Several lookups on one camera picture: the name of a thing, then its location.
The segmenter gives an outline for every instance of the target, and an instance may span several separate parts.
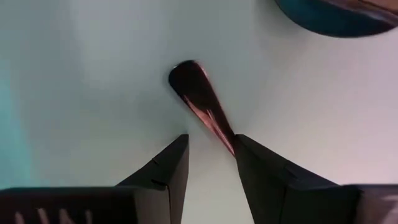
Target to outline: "dark blue object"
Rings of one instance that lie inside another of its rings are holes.
[[[298,25],[333,37],[362,37],[380,34],[394,28],[373,19],[322,0],[276,0],[282,11]]]
[[[337,185],[243,134],[234,150],[255,224],[398,223],[398,185]]]

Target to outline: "copper object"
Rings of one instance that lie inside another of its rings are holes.
[[[234,155],[232,142],[235,134],[205,70],[193,60],[184,61],[170,72],[169,83],[184,103]]]

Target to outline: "teal object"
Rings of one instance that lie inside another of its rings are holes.
[[[31,152],[12,97],[10,76],[0,61],[0,189],[35,185]]]
[[[298,25],[332,37],[363,37],[389,31],[394,26],[322,0],[276,0]]]

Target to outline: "black clamp jaw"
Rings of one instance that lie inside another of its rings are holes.
[[[337,185],[237,134],[239,176],[255,224],[398,223],[398,185]]]

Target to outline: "black plastic part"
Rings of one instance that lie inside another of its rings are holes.
[[[236,135],[234,149],[255,224],[352,222],[356,187],[339,187],[244,135]]]
[[[2,190],[0,223],[180,224],[188,157],[184,134],[115,187]]]

